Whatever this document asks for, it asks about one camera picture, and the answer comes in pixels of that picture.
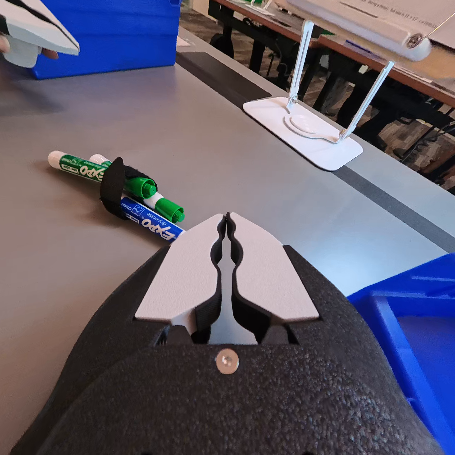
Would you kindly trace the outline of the person's left hand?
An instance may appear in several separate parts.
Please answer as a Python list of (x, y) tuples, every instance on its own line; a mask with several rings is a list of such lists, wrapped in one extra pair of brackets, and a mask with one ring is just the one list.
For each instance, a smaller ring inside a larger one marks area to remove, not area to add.
[[(3, 54), (10, 53), (10, 43), (5, 35), (2, 33), (0, 34), (0, 52)], [(46, 56), (49, 59), (56, 60), (58, 59), (58, 53), (53, 50), (49, 50), (46, 48), (41, 48), (41, 54)]]

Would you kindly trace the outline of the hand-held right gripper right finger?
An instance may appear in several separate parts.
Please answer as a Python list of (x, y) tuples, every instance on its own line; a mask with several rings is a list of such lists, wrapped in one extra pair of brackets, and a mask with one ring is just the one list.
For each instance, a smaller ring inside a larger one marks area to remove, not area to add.
[(284, 245), (237, 213), (227, 214), (232, 277), (232, 312), (240, 325), (293, 323), (319, 312)]

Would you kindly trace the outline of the instruction sheet board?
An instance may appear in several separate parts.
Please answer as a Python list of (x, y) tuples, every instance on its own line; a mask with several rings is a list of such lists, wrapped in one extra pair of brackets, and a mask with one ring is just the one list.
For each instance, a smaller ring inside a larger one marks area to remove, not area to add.
[(454, 79), (454, 1), (309, 1), (304, 8), (411, 71)]

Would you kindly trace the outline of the blue dry erase marker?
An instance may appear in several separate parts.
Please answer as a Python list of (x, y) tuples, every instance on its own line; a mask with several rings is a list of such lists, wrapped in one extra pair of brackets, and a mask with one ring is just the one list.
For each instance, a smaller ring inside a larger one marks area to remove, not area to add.
[(128, 196), (122, 196), (120, 208), (127, 219), (135, 222), (167, 242), (174, 242), (179, 236), (186, 232), (184, 229), (157, 214), (149, 207)]

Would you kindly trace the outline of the white metal document stand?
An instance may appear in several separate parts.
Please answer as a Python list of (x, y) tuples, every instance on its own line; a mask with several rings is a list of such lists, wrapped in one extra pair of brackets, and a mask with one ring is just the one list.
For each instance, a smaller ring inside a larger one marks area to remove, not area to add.
[[(287, 98), (269, 97), (246, 102), (243, 110), (267, 130), (282, 139), (316, 167), (333, 172), (363, 152), (350, 139), (368, 105), (399, 60), (417, 62), (432, 50), (429, 36), (410, 25), (399, 25), (389, 15), (367, 12), (355, 1), (287, 1), (304, 18), (297, 61)], [(386, 58), (372, 87), (347, 128), (339, 131), (298, 100), (300, 78), (308, 53), (311, 34), (317, 25), (361, 48)]]

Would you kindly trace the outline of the blue plastic bin with markers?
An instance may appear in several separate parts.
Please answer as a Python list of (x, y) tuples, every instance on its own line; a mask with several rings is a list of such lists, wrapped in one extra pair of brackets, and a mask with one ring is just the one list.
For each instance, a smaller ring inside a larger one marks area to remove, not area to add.
[(80, 45), (78, 56), (39, 56), (31, 76), (72, 77), (112, 71), (173, 66), (179, 0), (43, 1)]

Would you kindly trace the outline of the green dry erase marker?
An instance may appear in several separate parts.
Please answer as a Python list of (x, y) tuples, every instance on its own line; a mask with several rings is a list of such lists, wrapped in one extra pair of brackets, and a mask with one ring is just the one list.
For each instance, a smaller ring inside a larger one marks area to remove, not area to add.
[[(110, 161), (98, 163), (85, 160), (61, 151), (52, 151), (48, 155), (48, 162), (53, 168), (77, 174), (99, 183), (102, 181), (107, 168), (112, 164)], [(155, 181), (144, 176), (126, 176), (123, 189), (142, 199), (149, 199), (157, 193)]]
[[(110, 160), (100, 154), (95, 154), (90, 157), (90, 161), (100, 163), (102, 161)], [(129, 196), (132, 196), (138, 202), (148, 206), (150, 209), (152, 209), (154, 212), (158, 213), (165, 219), (173, 223), (183, 221), (185, 217), (184, 209), (178, 204), (162, 196), (158, 192), (158, 190), (155, 196), (149, 199), (142, 199), (133, 194), (130, 194), (129, 192), (123, 189), (125, 177), (142, 176), (150, 178), (148, 175), (138, 171), (135, 168), (125, 165), (123, 159), (120, 157), (116, 158), (113, 162), (112, 161), (110, 162), (112, 163), (111, 165), (114, 165), (113, 171), (105, 171), (100, 187), (101, 201), (103, 202), (103, 205), (110, 213), (115, 215), (120, 214), (120, 202), (122, 194), (127, 193)]]

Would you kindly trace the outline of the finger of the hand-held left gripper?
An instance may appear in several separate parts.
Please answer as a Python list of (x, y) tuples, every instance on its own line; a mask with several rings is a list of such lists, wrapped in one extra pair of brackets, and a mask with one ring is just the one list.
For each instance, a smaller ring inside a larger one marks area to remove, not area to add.
[(77, 40), (60, 23), (56, 16), (39, 0), (22, 1), (24, 8), (39, 21), (41, 31), (38, 32), (43, 39), (52, 43), (53, 50), (79, 50)]
[[(41, 28), (38, 19), (29, 13), (23, 6), (2, 6), (0, 14), (6, 18), (9, 34), (21, 41), (35, 44), (40, 48), (51, 49), (52, 43), (43, 39), (38, 32)], [(53, 50), (58, 53), (78, 55), (80, 50)]]

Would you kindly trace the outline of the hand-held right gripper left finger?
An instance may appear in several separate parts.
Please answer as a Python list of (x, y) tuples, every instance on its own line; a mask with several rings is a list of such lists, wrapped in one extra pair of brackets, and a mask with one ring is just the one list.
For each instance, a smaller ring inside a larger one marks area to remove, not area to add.
[(184, 326), (189, 334), (207, 326), (196, 321), (196, 308), (215, 296), (218, 267), (211, 257), (221, 239), (225, 216), (216, 214), (180, 235), (169, 247), (135, 318)]

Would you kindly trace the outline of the wooden background table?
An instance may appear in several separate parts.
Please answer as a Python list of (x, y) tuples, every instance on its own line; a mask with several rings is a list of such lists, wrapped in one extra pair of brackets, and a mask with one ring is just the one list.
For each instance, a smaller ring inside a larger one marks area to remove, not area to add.
[[(346, 42), (337, 36), (321, 35), (318, 38), (318, 43), (322, 47), (344, 55), (375, 71), (382, 70), (385, 65), (384, 59), (369, 53), (365, 49), (359, 48), (352, 43)], [(423, 75), (421, 71), (408, 70), (400, 64), (395, 64), (388, 76), (393, 80), (441, 101), (450, 107), (455, 106), (454, 81), (441, 79), (431, 80), (430, 77)]]
[(270, 10), (272, 15), (253, 9), (242, 1), (210, 0), (208, 4), (209, 16), (220, 21), (224, 29), (238, 31), (271, 49), (276, 49), (277, 36), (299, 43), (303, 20), (281, 12), (275, 5)]

